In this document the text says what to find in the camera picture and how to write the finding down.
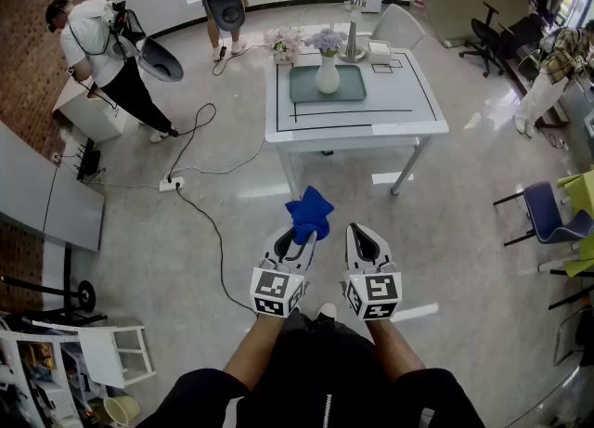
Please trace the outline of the grey panel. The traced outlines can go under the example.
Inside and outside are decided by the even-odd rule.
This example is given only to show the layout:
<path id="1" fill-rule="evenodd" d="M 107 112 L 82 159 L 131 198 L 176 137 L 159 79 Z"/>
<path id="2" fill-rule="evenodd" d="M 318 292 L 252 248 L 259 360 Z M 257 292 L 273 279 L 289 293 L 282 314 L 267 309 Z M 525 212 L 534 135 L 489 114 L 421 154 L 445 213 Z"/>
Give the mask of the grey panel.
<path id="1" fill-rule="evenodd" d="M 0 221 L 96 252 L 104 205 L 103 195 L 0 122 Z"/>

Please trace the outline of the person's left forearm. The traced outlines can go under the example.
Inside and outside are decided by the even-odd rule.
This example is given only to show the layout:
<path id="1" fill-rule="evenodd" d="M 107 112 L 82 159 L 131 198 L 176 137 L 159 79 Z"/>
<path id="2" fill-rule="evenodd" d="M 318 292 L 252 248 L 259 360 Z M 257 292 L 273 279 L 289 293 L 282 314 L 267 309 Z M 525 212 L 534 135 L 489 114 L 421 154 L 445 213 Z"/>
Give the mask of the person's left forearm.
<path id="1" fill-rule="evenodd" d="M 226 363 L 223 372 L 252 391 L 268 366 L 283 324 L 283 318 L 260 315 Z"/>

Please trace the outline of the person's right forearm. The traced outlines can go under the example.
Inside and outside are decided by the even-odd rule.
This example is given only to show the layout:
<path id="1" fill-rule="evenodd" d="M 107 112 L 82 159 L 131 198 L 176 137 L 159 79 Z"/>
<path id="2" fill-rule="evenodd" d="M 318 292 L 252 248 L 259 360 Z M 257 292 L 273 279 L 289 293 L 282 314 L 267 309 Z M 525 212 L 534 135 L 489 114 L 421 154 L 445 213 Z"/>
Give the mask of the person's right forearm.
<path id="1" fill-rule="evenodd" d="M 390 319 L 368 320 L 366 325 L 377 356 L 391 382 L 408 373 L 425 369 L 425 365 Z"/>

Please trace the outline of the black wheeled stand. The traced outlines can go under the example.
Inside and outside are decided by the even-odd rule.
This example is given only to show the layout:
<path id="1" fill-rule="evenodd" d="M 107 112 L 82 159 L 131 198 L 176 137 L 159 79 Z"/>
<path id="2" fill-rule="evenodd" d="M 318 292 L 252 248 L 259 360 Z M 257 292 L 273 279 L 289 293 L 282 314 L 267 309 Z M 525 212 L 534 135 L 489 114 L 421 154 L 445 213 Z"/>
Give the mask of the black wheeled stand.
<path id="1" fill-rule="evenodd" d="M 81 281 L 76 291 L 71 289 L 71 248 L 69 246 L 64 248 L 63 262 L 63 287 L 61 289 L 0 275 L 0 281 L 8 286 L 41 294 L 55 295 L 62 299 L 62 307 L 49 310 L 25 310 L 20 317 L 30 323 L 35 320 L 74 327 L 87 326 L 106 320 L 107 316 L 93 315 L 97 298 L 94 287 L 88 280 Z"/>

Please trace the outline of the purple artificial flowers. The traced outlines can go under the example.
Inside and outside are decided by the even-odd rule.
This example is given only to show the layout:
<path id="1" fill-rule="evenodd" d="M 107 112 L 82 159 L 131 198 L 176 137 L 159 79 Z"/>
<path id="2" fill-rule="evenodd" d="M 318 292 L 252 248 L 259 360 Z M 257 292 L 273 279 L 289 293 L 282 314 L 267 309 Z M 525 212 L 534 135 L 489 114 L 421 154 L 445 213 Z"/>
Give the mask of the purple artificial flowers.
<path id="1" fill-rule="evenodd" d="M 325 28 L 306 38 L 303 43 L 307 47 L 317 49 L 323 57 L 333 58 L 339 52 L 342 44 L 347 40 L 348 35 L 345 32 L 337 32 L 333 29 Z"/>

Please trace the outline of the person's black clothing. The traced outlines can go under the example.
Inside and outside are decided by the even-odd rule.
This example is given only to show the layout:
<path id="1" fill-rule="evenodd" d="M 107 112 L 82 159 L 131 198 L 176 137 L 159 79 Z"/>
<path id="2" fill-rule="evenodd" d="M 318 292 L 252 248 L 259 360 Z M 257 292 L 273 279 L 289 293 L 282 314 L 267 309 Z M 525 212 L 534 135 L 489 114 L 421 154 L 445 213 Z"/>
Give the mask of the person's black clothing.
<path id="1" fill-rule="evenodd" d="M 293 311 L 250 391 L 223 369 L 182 375 L 137 428 L 485 428 L 448 370 L 391 382 L 368 331 Z"/>

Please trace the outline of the black router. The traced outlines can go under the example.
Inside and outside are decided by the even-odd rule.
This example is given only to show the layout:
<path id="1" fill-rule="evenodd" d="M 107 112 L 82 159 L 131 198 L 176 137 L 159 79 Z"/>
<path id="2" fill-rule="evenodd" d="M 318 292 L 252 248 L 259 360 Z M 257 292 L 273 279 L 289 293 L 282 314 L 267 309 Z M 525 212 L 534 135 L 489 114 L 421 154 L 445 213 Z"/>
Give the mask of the black router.
<path id="1" fill-rule="evenodd" d="M 78 180 L 83 181 L 86 176 L 98 175 L 100 150 L 91 138 L 88 138 L 85 144 L 79 146 L 76 156 L 80 160 L 76 166 Z"/>

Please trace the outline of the green tray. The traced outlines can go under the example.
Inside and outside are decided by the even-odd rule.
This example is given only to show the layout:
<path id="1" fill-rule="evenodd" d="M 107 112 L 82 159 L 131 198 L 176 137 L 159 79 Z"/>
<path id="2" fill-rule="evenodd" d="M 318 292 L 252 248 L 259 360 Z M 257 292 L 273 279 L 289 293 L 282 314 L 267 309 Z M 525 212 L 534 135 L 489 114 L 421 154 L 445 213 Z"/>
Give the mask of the green tray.
<path id="1" fill-rule="evenodd" d="M 361 101 L 367 97 L 367 90 L 361 70 L 356 65 L 337 65 L 340 77 L 338 89 L 325 94 L 318 90 L 316 74 L 318 66 L 292 67 L 290 77 L 290 98 L 295 104 L 326 101 Z"/>

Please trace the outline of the white round vase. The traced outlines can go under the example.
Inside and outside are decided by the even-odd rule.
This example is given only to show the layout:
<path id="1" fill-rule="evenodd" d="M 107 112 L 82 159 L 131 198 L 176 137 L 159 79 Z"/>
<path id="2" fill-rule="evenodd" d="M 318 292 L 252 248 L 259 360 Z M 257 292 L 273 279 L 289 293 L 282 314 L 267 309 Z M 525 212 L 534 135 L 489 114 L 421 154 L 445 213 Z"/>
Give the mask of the white round vase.
<path id="1" fill-rule="evenodd" d="M 321 55 L 321 64 L 316 73 L 316 87 L 325 95 L 333 94 L 340 86 L 340 74 L 335 65 L 335 57 Z"/>

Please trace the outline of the white square box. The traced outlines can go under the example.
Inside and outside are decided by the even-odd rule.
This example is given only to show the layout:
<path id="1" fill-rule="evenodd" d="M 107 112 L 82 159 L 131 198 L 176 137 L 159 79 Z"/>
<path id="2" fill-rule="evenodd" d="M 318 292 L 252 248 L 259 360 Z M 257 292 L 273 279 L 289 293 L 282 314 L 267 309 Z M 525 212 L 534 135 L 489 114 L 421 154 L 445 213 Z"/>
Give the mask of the white square box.
<path id="1" fill-rule="evenodd" d="M 370 64 L 389 65 L 393 51 L 389 42 L 368 39 L 366 54 Z"/>

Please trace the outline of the white shelf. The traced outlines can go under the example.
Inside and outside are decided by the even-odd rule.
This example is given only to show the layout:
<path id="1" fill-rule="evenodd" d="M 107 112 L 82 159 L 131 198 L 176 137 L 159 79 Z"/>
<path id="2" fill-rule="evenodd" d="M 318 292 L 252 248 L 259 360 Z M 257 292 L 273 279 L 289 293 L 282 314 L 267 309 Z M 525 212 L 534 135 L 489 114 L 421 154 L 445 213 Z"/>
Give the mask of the white shelf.
<path id="1" fill-rule="evenodd" d="M 0 376 L 0 385 L 12 385 L 15 388 L 19 411 L 32 428 L 84 428 L 74 403 L 61 353 L 62 345 L 78 342 L 79 338 L 76 335 L 29 334 L 0 329 L 0 368 L 6 366 L 8 370 L 6 377 Z M 25 369 L 25 362 L 21 359 L 19 343 L 47 343 L 51 345 L 54 365 L 51 370 L 51 382 L 63 392 L 62 399 L 71 408 L 71 416 L 56 421 L 53 415 L 42 407 L 41 397 L 35 392 L 36 388 Z"/>

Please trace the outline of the blue cloth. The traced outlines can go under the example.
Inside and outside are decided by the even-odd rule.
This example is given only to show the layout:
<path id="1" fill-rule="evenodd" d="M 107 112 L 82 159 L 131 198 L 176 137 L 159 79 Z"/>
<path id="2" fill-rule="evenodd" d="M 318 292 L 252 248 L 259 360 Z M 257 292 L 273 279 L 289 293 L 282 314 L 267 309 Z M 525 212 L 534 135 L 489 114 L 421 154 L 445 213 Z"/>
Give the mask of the blue cloth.
<path id="1" fill-rule="evenodd" d="M 314 231 L 317 240 L 329 235 L 328 216 L 334 211 L 334 206 L 317 189 L 308 186 L 299 201 L 289 201 L 285 207 L 291 215 L 295 243 L 305 244 Z"/>

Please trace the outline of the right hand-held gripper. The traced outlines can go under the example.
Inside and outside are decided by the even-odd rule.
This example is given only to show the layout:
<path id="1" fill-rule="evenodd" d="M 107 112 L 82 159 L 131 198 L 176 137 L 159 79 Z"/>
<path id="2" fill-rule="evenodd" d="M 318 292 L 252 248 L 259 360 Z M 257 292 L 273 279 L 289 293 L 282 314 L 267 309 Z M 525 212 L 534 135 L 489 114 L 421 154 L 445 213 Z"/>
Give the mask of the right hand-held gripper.
<path id="1" fill-rule="evenodd" d="M 346 229 L 344 296 L 360 320 L 390 319 L 402 302 L 402 278 L 387 241 L 359 224 Z M 360 266 L 377 266 L 359 272 Z"/>

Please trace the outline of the white cabinet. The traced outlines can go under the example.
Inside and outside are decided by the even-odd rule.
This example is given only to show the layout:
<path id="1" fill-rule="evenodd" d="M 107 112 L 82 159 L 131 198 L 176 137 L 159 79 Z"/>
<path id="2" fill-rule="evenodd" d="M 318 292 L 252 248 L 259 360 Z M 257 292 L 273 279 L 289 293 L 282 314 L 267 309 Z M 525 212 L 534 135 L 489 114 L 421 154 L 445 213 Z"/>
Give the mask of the white cabinet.
<path id="1" fill-rule="evenodd" d="M 96 143 L 120 136 L 127 118 L 92 78 L 78 83 L 70 77 L 52 109 L 57 111 Z"/>

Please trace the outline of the blue chair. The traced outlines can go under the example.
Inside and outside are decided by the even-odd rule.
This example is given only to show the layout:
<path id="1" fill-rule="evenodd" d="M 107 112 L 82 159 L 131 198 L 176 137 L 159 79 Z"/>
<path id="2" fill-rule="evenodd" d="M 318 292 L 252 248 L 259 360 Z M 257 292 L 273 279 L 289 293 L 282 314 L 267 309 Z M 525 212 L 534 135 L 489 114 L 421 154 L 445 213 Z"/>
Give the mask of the blue chair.
<path id="1" fill-rule="evenodd" d="M 506 241 L 503 244 L 504 247 L 533 237 L 536 237 L 541 244 L 545 245 L 576 242 L 594 233 L 594 218 L 585 210 L 580 210 L 569 223 L 564 224 L 562 222 L 552 186 L 548 182 L 538 182 L 530 185 L 523 191 L 495 201 L 493 206 L 497 207 L 499 204 L 520 197 L 524 199 L 532 228 L 524 236 Z"/>

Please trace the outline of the pale yellow bucket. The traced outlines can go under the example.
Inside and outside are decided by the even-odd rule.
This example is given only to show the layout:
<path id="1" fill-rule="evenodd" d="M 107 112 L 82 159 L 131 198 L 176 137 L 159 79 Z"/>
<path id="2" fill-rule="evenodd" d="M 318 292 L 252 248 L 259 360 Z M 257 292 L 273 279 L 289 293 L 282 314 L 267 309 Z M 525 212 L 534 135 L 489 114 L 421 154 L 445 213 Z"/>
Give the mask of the pale yellow bucket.
<path id="1" fill-rule="evenodd" d="M 140 414 L 140 405 L 132 396 L 106 397 L 103 406 L 112 420 L 121 426 L 129 426 Z"/>

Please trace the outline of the white stool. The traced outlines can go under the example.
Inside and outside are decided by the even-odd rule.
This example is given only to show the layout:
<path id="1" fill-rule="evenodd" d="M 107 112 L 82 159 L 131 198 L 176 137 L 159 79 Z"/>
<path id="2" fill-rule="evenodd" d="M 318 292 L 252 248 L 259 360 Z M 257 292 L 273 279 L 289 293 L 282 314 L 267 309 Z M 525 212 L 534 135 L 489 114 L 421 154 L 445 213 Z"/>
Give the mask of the white stool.
<path id="1" fill-rule="evenodd" d="M 129 385 L 142 382 L 157 375 L 152 368 L 143 330 L 144 326 L 130 327 L 95 327 L 78 330 L 79 344 L 82 348 L 84 363 L 90 379 L 99 384 L 124 389 Z M 138 341 L 138 348 L 120 348 L 116 334 L 131 332 Z M 128 378 L 127 369 L 123 366 L 121 355 L 141 356 L 145 370 Z"/>

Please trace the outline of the grey shell device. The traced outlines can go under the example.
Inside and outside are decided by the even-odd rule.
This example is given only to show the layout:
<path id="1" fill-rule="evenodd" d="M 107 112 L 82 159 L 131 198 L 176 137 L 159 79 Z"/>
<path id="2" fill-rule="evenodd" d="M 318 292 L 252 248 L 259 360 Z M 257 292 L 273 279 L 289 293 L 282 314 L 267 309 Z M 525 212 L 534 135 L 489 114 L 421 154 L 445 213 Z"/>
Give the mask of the grey shell device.
<path id="1" fill-rule="evenodd" d="M 233 32 L 241 28 L 245 21 L 242 0 L 205 0 L 206 8 L 217 27 L 224 32 Z"/>
<path id="2" fill-rule="evenodd" d="M 142 41 L 138 66 L 162 82 L 176 83 L 184 78 L 184 69 L 177 58 L 150 37 Z"/>

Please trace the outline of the white table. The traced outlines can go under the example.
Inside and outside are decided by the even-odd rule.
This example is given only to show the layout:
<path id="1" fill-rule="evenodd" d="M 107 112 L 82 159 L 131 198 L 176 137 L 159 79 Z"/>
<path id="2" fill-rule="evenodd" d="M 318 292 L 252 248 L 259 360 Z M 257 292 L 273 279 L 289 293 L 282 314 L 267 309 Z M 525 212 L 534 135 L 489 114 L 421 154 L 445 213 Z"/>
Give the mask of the white table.
<path id="1" fill-rule="evenodd" d="M 386 65 L 353 65 L 362 99 L 294 102 L 291 92 L 301 85 L 296 75 L 316 74 L 320 64 L 319 53 L 302 51 L 291 65 L 270 61 L 266 67 L 265 140 L 277 149 L 291 196 L 298 200 L 303 194 L 291 161 L 295 153 L 411 146 L 391 187 L 397 195 L 431 139 L 449 131 L 419 63 L 410 50 L 395 48 Z"/>

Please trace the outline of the pink artificial flowers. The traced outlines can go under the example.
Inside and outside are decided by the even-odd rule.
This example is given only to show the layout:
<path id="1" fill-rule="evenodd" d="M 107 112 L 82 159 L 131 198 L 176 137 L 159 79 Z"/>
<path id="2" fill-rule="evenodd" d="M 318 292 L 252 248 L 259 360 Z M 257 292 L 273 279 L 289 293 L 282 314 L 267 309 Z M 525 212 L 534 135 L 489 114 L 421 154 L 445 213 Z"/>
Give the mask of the pink artificial flowers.
<path id="1" fill-rule="evenodd" d="M 277 64 L 291 64 L 303 44 L 302 30 L 299 27 L 276 28 L 265 35 L 264 44 Z"/>

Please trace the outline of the white chair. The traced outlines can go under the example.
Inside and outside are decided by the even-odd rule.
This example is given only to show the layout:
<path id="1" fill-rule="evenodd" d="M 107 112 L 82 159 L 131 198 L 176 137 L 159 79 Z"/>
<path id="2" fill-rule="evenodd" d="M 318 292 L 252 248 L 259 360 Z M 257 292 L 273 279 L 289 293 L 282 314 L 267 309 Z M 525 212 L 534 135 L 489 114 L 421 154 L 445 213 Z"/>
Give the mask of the white chair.
<path id="1" fill-rule="evenodd" d="M 388 42 L 391 48 L 412 50 L 424 36 L 425 31 L 410 13 L 398 5 L 389 5 L 370 38 Z"/>

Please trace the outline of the silver desk lamp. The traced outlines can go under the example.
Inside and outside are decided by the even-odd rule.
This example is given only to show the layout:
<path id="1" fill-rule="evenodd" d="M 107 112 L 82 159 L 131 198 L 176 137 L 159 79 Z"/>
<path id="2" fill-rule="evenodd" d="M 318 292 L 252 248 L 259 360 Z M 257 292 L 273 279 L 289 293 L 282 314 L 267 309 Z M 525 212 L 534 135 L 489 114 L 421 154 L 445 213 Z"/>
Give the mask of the silver desk lamp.
<path id="1" fill-rule="evenodd" d="M 366 0 L 351 0 L 349 15 L 349 32 L 344 49 L 338 54 L 338 58 L 344 62 L 357 63 L 362 61 L 366 55 L 366 50 L 357 45 L 357 23 L 361 20 L 362 11 L 366 6 Z"/>

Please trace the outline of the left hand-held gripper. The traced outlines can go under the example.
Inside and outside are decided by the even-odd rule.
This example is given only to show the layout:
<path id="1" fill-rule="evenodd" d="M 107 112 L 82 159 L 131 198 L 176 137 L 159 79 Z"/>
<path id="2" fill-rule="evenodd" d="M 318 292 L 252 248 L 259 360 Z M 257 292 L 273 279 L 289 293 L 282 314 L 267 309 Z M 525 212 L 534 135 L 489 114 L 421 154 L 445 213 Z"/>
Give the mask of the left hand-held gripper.
<path id="1" fill-rule="evenodd" d="M 276 230 L 265 242 L 264 253 L 253 269 L 250 298 L 259 315 L 287 318 L 305 295 L 306 272 L 317 242 L 312 231 L 303 244 L 293 239 L 292 225 Z M 288 266 L 282 265 L 288 254 Z"/>

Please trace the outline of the beige board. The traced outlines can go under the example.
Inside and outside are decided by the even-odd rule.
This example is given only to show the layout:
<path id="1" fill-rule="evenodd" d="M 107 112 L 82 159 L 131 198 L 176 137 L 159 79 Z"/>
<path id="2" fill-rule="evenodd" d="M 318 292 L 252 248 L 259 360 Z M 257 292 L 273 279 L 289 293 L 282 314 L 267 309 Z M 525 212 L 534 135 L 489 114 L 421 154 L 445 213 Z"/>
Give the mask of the beige board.
<path id="1" fill-rule="evenodd" d="M 529 14 L 528 0 L 422 0 L 433 30 L 446 48 L 458 47 L 466 41 L 475 42 L 471 21 L 486 21 L 488 8 L 496 12 L 491 27 L 500 31 Z"/>

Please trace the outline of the black office chair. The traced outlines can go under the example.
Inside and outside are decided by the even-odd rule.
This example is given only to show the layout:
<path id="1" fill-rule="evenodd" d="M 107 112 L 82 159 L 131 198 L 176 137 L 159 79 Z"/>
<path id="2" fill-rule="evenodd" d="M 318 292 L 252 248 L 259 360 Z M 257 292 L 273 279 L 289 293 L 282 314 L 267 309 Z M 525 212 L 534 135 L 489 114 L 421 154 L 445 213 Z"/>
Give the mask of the black office chair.
<path id="1" fill-rule="evenodd" d="M 494 14 L 498 14 L 498 11 L 486 2 L 483 2 L 483 4 L 488 9 L 486 20 L 480 21 L 476 18 L 471 20 L 471 28 L 475 36 L 479 39 L 479 42 L 465 41 L 463 45 L 466 47 L 466 50 L 460 51 L 458 56 L 460 58 L 464 58 L 466 55 L 480 57 L 485 67 L 485 71 L 483 72 L 484 78 L 490 75 L 490 64 L 494 64 L 498 68 L 497 74 L 501 76 L 505 72 L 500 64 L 502 60 L 501 50 L 511 43 L 511 37 L 515 35 L 515 32 L 501 23 L 498 25 L 502 29 L 502 33 L 498 33 L 492 29 L 490 27 L 491 20 Z"/>

